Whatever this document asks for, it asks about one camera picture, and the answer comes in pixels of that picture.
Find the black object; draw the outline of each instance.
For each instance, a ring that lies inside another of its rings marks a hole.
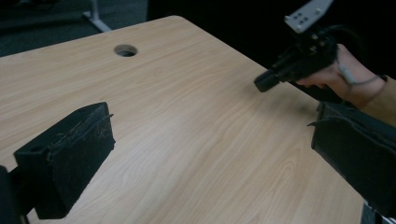
[[[259,91],[268,91],[279,82],[297,81],[332,64],[337,55],[331,29],[318,29],[298,36],[297,43],[286,49],[278,60],[254,83]]]
[[[111,116],[106,103],[82,107],[18,149],[18,167],[0,167],[2,223],[27,223],[33,208],[65,217],[114,148]]]
[[[321,103],[312,148],[384,217],[396,217],[396,129],[359,110]]]

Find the wood grain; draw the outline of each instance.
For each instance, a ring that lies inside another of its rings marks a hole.
[[[133,57],[117,45],[137,48]],[[359,223],[362,198],[310,148],[318,103],[180,17],[0,59],[0,164],[107,102],[115,149],[69,215],[32,223]]]

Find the dark floor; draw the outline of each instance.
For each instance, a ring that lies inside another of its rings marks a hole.
[[[98,0],[100,19],[112,30],[147,20],[148,0]],[[90,0],[59,0],[53,6],[0,6],[0,57],[100,34],[82,16]]]

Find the black foam block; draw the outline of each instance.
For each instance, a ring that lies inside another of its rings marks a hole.
[[[114,148],[106,103],[74,111],[14,153],[40,219],[65,217]]]

